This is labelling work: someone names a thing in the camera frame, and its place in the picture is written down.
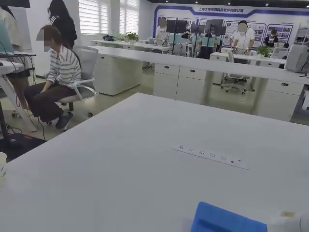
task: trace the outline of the power strip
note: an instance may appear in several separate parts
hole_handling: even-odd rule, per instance
[[[208,160],[224,163],[230,166],[249,170],[247,165],[240,159],[232,158],[232,157],[222,155],[222,154],[211,153],[207,151],[206,149],[199,149],[196,147],[184,146],[184,145],[175,146],[175,147],[172,147],[172,149],[181,151],[181,152],[184,152],[190,155],[194,155],[197,157],[201,157],[201,158],[205,158]]]

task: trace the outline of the floor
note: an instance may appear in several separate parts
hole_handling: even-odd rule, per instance
[[[143,77],[142,77],[142,84],[138,87],[135,87],[133,89],[130,89],[128,91],[125,91],[121,94],[118,94],[114,97],[102,95],[99,94],[93,99],[86,100],[85,102],[77,102],[74,104],[74,107],[76,111],[84,111],[84,112],[92,112],[94,115],[98,114],[109,107],[117,104],[118,102],[121,102],[122,100],[130,97],[131,95],[140,92],[145,94],[152,94],[153,92],[153,79],[154,79],[154,72],[151,70],[143,70]],[[42,82],[44,80],[36,78],[36,82]],[[247,89],[250,89],[250,81],[246,83]],[[242,95],[240,92],[237,91],[230,91],[226,93],[223,89],[220,89],[219,86],[214,85],[213,90],[211,93],[211,101],[210,106],[226,109],[226,110],[232,110],[237,111],[241,113],[250,113],[251,105],[254,100],[255,93],[252,91],[247,91],[246,95]],[[19,128],[22,130],[24,134],[37,137],[40,139],[43,139],[44,137],[46,140],[50,140],[57,135],[61,134],[62,131],[56,130],[54,124],[49,126],[44,124],[41,126],[38,124],[38,130],[37,132],[29,132],[27,128],[25,127],[23,121],[21,118],[13,118],[12,117],[12,110],[14,107],[9,102],[8,99],[2,99],[1,100],[2,107],[4,109],[4,116],[5,121],[7,124],[9,124],[11,127]],[[32,121],[37,126],[37,119],[31,117]],[[81,123],[83,120],[79,117],[74,117],[72,121],[69,124],[69,128],[72,128],[79,123]],[[296,116],[294,115],[292,118],[292,122],[309,125],[309,116]]]

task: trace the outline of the ceiling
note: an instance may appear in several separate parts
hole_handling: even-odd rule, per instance
[[[167,0],[148,0],[153,3],[166,3]],[[307,0],[168,0],[168,3],[196,4],[199,5],[228,5],[231,6],[255,6],[255,7],[279,7],[279,8],[306,8],[309,5]]]

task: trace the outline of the laptop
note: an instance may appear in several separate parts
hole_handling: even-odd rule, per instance
[[[0,54],[14,54],[13,45],[3,19],[0,19]]]

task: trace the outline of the window blind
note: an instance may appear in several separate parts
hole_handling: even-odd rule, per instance
[[[140,0],[120,0],[119,32],[139,32]]]
[[[78,0],[81,34],[107,34],[109,32],[110,1]]]

